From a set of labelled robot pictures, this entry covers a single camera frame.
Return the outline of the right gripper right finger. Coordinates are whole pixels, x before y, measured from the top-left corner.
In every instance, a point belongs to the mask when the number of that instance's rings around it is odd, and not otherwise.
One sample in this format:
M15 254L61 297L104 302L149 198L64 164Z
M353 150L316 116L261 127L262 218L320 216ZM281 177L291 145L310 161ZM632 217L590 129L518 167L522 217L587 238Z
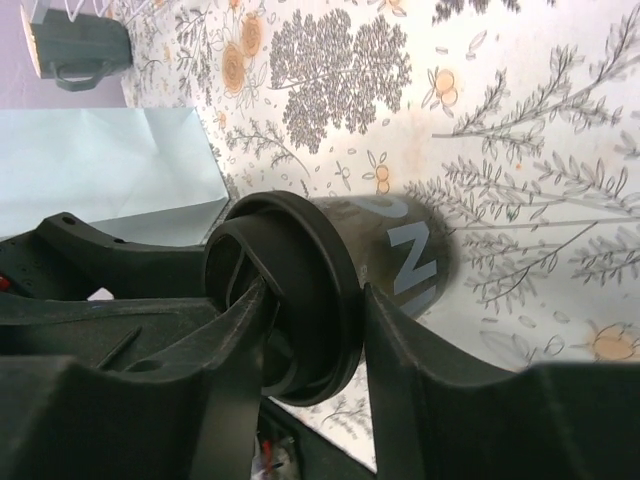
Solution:
M639 367L547 362L510 372L364 290L381 479L635 479Z

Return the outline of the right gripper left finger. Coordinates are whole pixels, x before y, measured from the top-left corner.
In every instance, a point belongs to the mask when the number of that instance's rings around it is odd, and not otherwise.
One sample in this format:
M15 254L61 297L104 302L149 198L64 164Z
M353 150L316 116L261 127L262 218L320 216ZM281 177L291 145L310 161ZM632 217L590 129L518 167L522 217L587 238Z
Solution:
M224 313L208 298L36 300L5 294L1 325L122 321L114 356L142 320L201 319L176 343L123 371L70 355L1 360L1 475L5 479L246 479L251 474L268 330L262 281Z

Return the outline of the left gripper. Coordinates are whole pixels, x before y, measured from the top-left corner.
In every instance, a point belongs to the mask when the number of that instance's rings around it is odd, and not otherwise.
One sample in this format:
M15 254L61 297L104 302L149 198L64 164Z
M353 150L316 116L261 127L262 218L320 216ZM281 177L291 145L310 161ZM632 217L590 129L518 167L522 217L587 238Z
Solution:
M271 400L261 401L253 479L374 480L376 475Z

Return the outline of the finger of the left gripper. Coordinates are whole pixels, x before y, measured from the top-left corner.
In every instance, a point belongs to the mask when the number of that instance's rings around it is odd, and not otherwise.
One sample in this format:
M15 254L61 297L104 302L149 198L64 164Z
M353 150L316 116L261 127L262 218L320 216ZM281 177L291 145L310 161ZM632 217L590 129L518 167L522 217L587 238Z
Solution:
M104 288L116 299L207 298L205 248L126 241L63 212L1 242L3 305L85 302Z

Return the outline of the black coffee lid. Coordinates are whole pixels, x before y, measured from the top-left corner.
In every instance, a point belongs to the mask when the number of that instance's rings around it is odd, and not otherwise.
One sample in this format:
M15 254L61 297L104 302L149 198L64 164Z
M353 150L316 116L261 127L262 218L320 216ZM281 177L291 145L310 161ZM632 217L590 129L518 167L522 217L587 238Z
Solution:
M357 368L364 336L362 289L336 228L311 201L286 191L239 200L209 237L203 283L225 311L256 279L278 308L263 393L311 406L339 393Z

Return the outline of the dark coffee cup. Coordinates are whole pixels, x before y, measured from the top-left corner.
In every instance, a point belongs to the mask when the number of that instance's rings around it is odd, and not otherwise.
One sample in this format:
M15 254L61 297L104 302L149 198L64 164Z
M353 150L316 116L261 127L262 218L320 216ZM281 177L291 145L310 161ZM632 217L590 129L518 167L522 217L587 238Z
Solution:
M459 253L443 215L405 195L314 198L343 240L361 283L417 319L444 294Z

